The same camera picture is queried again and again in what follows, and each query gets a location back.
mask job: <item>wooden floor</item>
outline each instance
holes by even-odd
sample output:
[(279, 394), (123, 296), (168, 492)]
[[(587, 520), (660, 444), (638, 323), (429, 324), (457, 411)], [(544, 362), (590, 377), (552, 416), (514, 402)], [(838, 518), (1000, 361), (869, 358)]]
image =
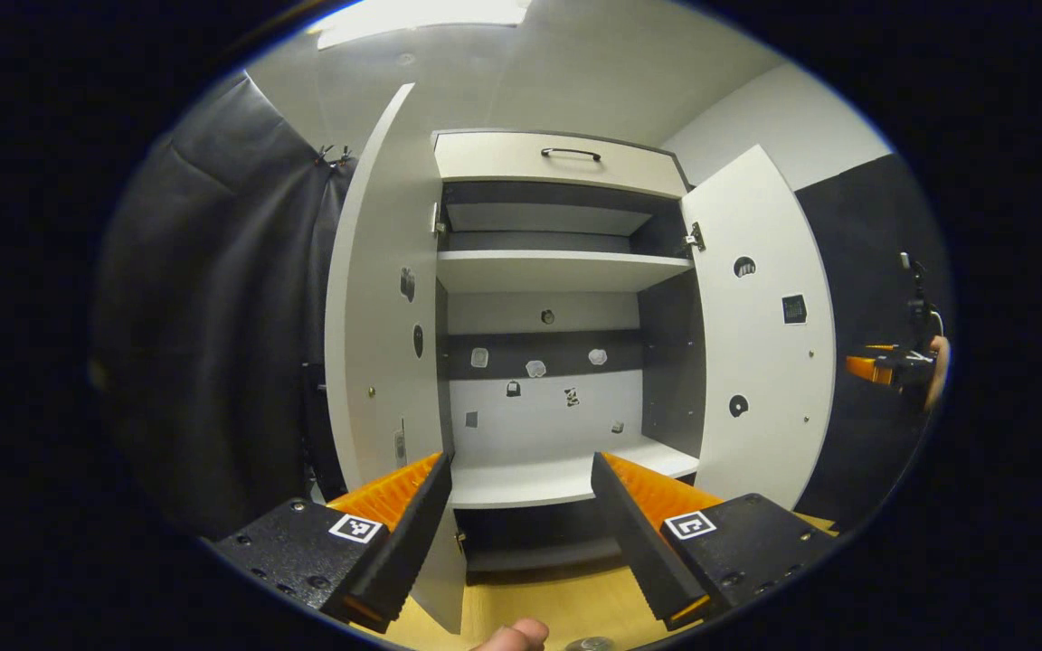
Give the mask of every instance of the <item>wooden floor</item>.
[[(834, 526), (828, 520), (799, 517), (837, 535), (828, 530)], [(628, 566), (595, 565), (503, 573), (491, 584), (467, 585), (461, 634), (442, 629), (410, 598), (400, 619), (379, 637), (422, 651), (467, 650), (488, 640), (497, 627), (521, 618), (541, 620), (549, 626), (549, 640), (545, 641), (549, 651), (561, 651), (570, 642), (595, 635), (613, 640), (615, 650), (637, 648), (687, 629), (667, 633), (649, 611)]]

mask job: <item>white wall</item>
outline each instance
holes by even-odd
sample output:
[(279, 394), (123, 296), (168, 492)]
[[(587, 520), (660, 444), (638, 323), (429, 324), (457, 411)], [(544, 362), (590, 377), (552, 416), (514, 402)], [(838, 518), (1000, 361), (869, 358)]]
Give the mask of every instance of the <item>white wall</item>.
[(892, 152), (863, 116), (793, 64), (758, 75), (662, 148), (677, 153), (697, 185), (756, 144), (794, 190)]

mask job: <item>hand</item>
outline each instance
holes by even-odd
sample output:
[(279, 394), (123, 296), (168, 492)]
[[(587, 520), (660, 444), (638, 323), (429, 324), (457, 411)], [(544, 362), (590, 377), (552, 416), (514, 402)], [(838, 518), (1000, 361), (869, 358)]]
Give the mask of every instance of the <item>hand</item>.
[(938, 354), (936, 355), (936, 374), (931, 376), (927, 400), (922, 404), (925, 411), (931, 411), (931, 408), (939, 402), (939, 396), (943, 395), (943, 386), (947, 384), (947, 367), (950, 366), (951, 359), (951, 346), (947, 337), (931, 340), (931, 350)]
[(500, 627), (480, 647), (472, 651), (545, 651), (549, 627), (530, 618), (522, 618), (512, 627)]

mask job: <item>white shelf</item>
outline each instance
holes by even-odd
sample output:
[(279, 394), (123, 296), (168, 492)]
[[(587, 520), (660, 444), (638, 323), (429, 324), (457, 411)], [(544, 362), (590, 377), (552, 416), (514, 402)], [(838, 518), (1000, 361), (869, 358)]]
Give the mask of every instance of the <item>white shelf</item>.
[(446, 251), (437, 276), (450, 294), (641, 292), (694, 269), (689, 259), (591, 251)]
[[(614, 442), (604, 452), (670, 477), (681, 477), (698, 470), (694, 456), (642, 435)], [(457, 450), (452, 461), (452, 507), (517, 508), (591, 498), (593, 453), (594, 450), (588, 450), (554, 460), (490, 466), (476, 458), (462, 458)]]

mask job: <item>ceiling light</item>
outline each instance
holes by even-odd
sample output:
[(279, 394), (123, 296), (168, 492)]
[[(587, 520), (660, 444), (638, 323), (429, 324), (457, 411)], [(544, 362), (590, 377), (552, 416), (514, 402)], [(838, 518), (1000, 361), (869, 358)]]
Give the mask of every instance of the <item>ceiling light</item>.
[(316, 48), (324, 50), (356, 37), (436, 24), (517, 26), (528, 8), (525, 0), (363, 0), (316, 21)]

